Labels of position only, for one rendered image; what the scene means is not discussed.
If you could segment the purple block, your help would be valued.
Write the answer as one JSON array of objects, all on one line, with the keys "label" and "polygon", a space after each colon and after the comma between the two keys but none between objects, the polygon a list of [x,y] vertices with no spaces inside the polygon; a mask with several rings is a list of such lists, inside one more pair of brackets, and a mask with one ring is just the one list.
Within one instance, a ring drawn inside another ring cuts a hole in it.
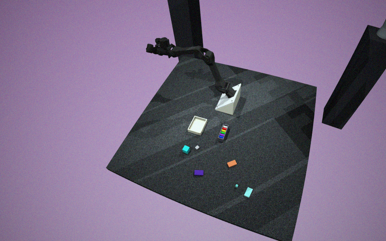
[{"label": "purple block", "polygon": [[203,176],[203,170],[195,170],[194,175],[195,176]]}]

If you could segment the orange rectangular block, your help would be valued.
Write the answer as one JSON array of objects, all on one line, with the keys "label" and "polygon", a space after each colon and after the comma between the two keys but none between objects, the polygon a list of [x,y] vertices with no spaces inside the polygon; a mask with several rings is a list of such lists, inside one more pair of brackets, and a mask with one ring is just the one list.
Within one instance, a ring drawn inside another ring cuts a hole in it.
[{"label": "orange rectangular block", "polygon": [[232,167],[232,166],[236,166],[236,165],[237,165],[237,163],[236,163],[236,161],[235,161],[235,160],[233,160],[233,161],[231,161],[231,162],[227,163],[227,165],[228,165],[228,166],[229,166],[229,168],[230,168],[230,167]]}]

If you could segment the light blue rectangular block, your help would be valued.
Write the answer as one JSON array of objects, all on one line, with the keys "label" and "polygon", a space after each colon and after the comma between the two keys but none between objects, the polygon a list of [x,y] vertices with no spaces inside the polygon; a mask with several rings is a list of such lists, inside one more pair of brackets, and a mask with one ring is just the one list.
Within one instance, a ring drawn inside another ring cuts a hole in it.
[{"label": "light blue rectangular block", "polygon": [[245,192],[245,195],[244,195],[244,196],[246,196],[246,197],[249,198],[250,195],[251,195],[252,190],[253,190],[252,188],[249,188],[249,187],[248,187],[247,190],[246,190],[246,192]]}]

